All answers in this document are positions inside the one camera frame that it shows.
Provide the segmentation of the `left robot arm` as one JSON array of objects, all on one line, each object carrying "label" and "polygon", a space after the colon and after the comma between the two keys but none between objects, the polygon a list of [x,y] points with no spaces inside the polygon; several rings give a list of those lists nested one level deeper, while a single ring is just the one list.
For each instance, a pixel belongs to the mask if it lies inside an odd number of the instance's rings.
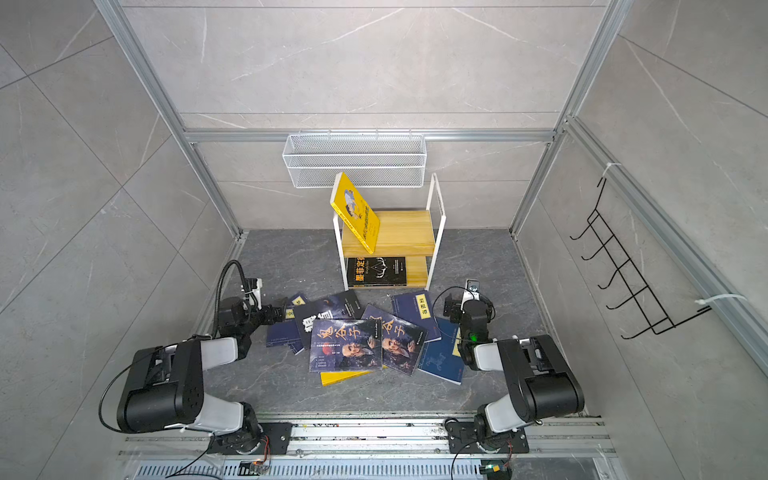
[{"label": "left robot arm", "polygon": [[213,334],[137,351],[131,364],[109,382],[114,385],[121,376],[126,377],[115,426],[103,413],[108,390],[99,401],[97,415],[102,426],[126,435],[202,432],[210,436],[209,450],[214,453],[268,456],[270,439],[254,408],[206,392],[204,373],[245,359],[253,333],[285,319],[286,302],[260,305],[230,297],[224,306],[216,312]]}]

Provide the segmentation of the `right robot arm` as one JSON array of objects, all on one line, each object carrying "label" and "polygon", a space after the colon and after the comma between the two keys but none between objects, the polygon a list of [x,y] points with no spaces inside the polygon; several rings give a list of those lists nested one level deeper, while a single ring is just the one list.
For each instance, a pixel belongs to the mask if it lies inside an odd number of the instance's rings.
[{"label": "right robot arm", "polygon": [[474,416],[472,438],[479,448],[498,450],[526,426],[583,410],[583,390],[550,335],[493,340],[488,325],[495,307],[471,291],[446,298],[443,313],[459,327],[456,344],[464,364],[504,374],[507,394],[480,406]]}]

